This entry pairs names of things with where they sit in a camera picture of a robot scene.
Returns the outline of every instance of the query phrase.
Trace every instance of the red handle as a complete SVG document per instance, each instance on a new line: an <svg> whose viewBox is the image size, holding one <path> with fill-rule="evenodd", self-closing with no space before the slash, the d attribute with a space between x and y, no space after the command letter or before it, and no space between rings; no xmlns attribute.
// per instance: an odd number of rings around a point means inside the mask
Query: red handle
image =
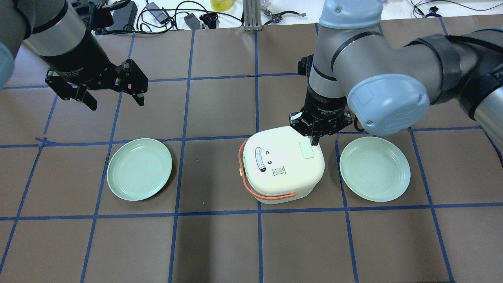
<svg viewBox="0 0 503 283"><path fill-rule="evenodd" d="M263 200L280 200L280 199L285 199L285 198L296 196L296 194L294 192L291 192L289 194L277 195L277 196L264 196L264 195L256 193L254 190L252 190L252 189L250 189L250 187L248 187L248 184L246 183L246 172L244 171L243 160L241 158L243 156L244 145L246 144L247 141L248 141L248 138L243 142L243 144L239 148L239 153L237 156L239 159L239 167L241 168L241 176L243 178L243 184L244 184L244 187L246 188L246 190L254 197L259 198L259 199L263 199Z"/></svg>

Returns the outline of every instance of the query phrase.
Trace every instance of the white container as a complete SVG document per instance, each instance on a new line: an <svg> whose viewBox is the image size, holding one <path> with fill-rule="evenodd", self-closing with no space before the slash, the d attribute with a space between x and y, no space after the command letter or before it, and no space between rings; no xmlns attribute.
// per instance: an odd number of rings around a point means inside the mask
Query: white container
<svg viewBox="0 0 503 283"><path fill-rule="evenodd" d="M266 204L307 196L325 170L320 146L290 126L252 135L239 149L239 164L248 192Z"/></svg>

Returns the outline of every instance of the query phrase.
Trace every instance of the round plate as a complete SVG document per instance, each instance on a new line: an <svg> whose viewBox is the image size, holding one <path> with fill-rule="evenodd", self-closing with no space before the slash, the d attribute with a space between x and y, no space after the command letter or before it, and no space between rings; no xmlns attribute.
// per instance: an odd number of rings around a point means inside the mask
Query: round plate
<svg viewBox="0 0 503 283"><path fill-rule="evenodd" d="M136 139L123 145L110 160L108 186L121 199L146 199L166 184L172 167L165 145L150 138Z"/></svg>
<svg viewBox="0 0 503 283"><path fill-rule="evenodd" d="M410 166L402 151L389 141L366 136L344 148L341 175L364 199L390 201L401 196L410 182Z"/></svg>

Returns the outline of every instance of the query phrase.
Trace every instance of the blue plastic cap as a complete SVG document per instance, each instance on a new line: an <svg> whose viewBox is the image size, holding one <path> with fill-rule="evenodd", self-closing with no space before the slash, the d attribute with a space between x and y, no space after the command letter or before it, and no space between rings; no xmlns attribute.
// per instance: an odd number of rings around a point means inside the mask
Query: blue plastic cap
<svg viewBox="0 0 503 283"><path fill-rule="evenodd" d="M0 90L11 78L12 72L14 72L14 57L9 49L0 42Z"/></svg>
<svg viewBox="0 0 503 283"><path fill-rule="evenodd" d="M418 122L428 111L430 99L426 88L415 78L385 74L353 87L348 105L367 132L388 135Z"/></svg>
<svg viewBox="0 0 503 283"><path fill-rule="evenodd" d="M381 21L383 0L326 0L319 24L332 29L361 29Z"/></svg>

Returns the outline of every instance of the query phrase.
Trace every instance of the yellow object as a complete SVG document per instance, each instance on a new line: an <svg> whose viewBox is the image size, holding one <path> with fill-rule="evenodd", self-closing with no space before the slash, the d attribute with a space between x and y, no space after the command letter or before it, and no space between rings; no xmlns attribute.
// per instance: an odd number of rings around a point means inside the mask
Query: yellow object
<svg viewBox="0 0 503 283"><path fill-rule="evenodd" d="M232 7L232 0L210 0L211 8L217 12L227 11Z"/></svg>

